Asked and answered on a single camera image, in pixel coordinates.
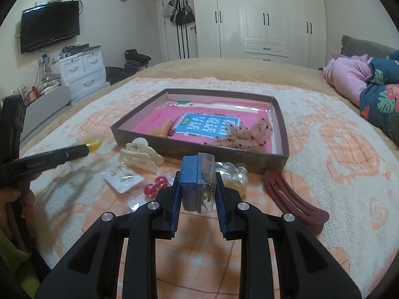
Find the green sleeve forearm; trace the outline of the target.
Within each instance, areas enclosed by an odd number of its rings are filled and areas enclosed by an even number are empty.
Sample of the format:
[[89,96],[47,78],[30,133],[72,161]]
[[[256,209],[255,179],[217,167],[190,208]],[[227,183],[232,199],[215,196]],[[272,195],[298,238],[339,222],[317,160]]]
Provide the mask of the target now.
[[16,248],[1,230],[1,259],[5,263],[6,271],[29,298],[34,298],[40,282],[30,257],[30,253]]

